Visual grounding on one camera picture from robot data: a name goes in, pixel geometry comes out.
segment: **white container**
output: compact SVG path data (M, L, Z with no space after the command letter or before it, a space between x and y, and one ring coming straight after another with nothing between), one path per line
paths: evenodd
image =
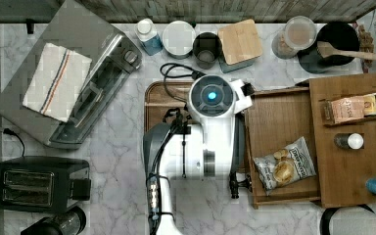
M360 149L364 145L364 138L357 133L337 134L334 138L335 144L343 149Z
M316 25L306 17L293 17L271 43L273 53L280 59L290 59L315 42Z
M360 207L339 208L335 212L332 211L328 209L322 216L321 234L376 235L376 213Z
M137 23L135 33L148 55L153 56L164 48L151 19L145 19Z
M175 59L187 58L196 36L194 28L187 22L172 22L164 29L164 48Z

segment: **black mug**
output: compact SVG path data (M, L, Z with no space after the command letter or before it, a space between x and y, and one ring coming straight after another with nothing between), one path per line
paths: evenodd
M197 65L207 70L215 64L221 55L221 41L217 35L211 32L201 33L195 38L192 51Z
M353 60L353 57L329 56L323 58L317 47L318 41L329 42L343 51L359 51L359 39L355 29L347 23L328 23L321 28L316 36L316 41L307 49L298 53L301 67L311 73L322 73L335 66L343 66Z

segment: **wooden lid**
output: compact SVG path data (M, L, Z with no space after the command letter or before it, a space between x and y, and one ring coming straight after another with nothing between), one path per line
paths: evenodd
M228 65L261 56L261 43L253 20L234 23L218 30L222 52Z

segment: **power cord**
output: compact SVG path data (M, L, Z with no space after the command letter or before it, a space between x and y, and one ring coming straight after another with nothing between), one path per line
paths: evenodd
M162 193L161 193L160 179L165 178L165 177L159 175L159 171L160 171L160 165L161 165L161 158L162 158L162 155L164 153L164 149L166 147L166 144L169 142L169 140L172 138L172 136L174 134L181 133L182 131L185 131L187 121L184 121L183 114L180 112L179 108L168 110L168 112L166 113L166 115L164 117L164 120L166 120L167 117L171 117L172 113L175 113L176 119L174 119L172 121L172 123L170 125L169 132L167 133L166 137L164 138L163 144L161 145L160 149L157 151L157 154L155 155L154 161L152 163L151 172L149 174L149 177L146 180L148 182L151 178L155 177L156 183L158 185L158 191L157 191L158 192L158 211L156 212L156 215L158 216L158 218L156 218L153 221L153 228L150 232L150 235L156 235L157 234L158 229L159 229L160 224L161 224L161 216L163 214L168 214L168 215L171 215L173 217L172 213L162 211Z
M182 74L182 75L169 75L169 73L175 68L184 68L184 69L187 69L188 71L191 71L191 73L185 73L185 74ZM184 103L186 103L186 100L184 98L173 95L172 93L170 93L170 91L167 89L166 79L167 78L191 77L194 80L196 80L196 79L206 75L205 73L203 73L201 71L194 70L191 67L187 67L187 66L184 66L184 65L181 65L181 64L178 64L178 63L166 63L166 64L161 66L160 72L164 76L164 91L166 92L166 94L168 96L172 97L173 99L175 99L177 101L184 102Z
M5 128L4 131L3 131L3 133L7 134L7 135L15 136L15 137L17 137L20 140L21 144L23 145L23 154L21 155L21 157L23 157L24 154L25 154L25 144L24 144L24 141L21 139L21 137L17 133L15 133L13 130L11 130L9 128Z

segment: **toaster oven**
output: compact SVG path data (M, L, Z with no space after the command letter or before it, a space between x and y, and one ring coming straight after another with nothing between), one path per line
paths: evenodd
M44 45L49 42L92 59L68 122L23 106L24 94ZM0 115L44 145L77 149L141 62L141 52L122 31L75 1L67 0L0 95Z

